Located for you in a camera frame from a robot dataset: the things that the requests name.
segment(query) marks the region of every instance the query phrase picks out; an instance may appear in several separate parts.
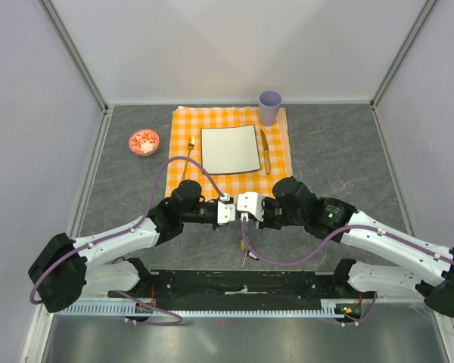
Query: butter knife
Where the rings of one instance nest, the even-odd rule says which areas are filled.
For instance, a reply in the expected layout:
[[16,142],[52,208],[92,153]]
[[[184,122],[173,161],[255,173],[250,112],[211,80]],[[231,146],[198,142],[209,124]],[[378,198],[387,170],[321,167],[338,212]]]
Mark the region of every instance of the butter knife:
[[263,140],[263,148],[264,148],[264,162],[266,163],[266,174],[269,175],[271,173],[271,160],[269,159],[269,146],[267,144],[266,134],[263,130],[260,130],[260,137]]

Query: checkered placemat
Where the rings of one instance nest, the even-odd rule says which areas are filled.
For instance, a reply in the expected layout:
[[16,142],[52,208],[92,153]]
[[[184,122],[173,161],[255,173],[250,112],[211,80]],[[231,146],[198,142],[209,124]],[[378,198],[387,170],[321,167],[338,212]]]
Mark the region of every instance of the checkered placemat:
[[[234,127],[255,125],[257,147],[261,160],[261,170],[230,175],[212,175],[220,190],[236,198],[246,191],[256,191],[272,197],[272,187],[285,177],[292,176],[291,150],[289,148],[288,124],[285,109],[280,109],[276,123],[272,127],[264,127],[259,123],[258,107],[230,108],[189,108],[179,107],[173,113],[172,134],[169,141],[169,157],[186,156],[188,138],[195,136],[195,147],[190,158],[201,163],[201,129],[204,127]],[[266,174],[263,142],[260,129],[266,133],[269,144],[271,174]],[[169,197],[173,189],[182,180],[185,162],[174,161],[168,166],[165,197]],[[202,172],[193,164],[188,164],[185,179],[195,180],[202,186],[202,194],[206,200],[216,199],[219,195]]]

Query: fork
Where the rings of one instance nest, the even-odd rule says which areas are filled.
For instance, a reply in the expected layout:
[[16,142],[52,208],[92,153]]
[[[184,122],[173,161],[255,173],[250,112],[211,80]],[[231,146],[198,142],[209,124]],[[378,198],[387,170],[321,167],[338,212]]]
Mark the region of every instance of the fork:
[[[187,155],[187,157],[190,157],[190,153],[192,150],[194,150],[194,147],[195,147],[195,136],[190,135],[190,138],[188,138],[188,155]],[[185,179],[185,175],[187,174],[187,167],[188,167],[188,161],[185,161],[185,168],[183,169],[182,182]]]

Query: cup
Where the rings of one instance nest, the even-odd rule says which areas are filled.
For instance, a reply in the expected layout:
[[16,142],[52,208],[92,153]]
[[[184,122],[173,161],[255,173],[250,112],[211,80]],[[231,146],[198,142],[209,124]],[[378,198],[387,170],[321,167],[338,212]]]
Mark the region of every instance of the cup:
[[264,91],[259,96],[260,123],[265,127],[271,127],[275,123],[281,106],[281,95],[274,91]]

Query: bowl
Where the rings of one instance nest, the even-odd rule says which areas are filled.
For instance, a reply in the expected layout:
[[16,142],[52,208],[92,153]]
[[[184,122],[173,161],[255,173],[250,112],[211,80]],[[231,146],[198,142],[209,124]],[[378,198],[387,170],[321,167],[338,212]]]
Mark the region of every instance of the bowl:
[[154,154],[159,146],[160,136],[150,129],[139,130],[129,138],[129,148],[140,157]]

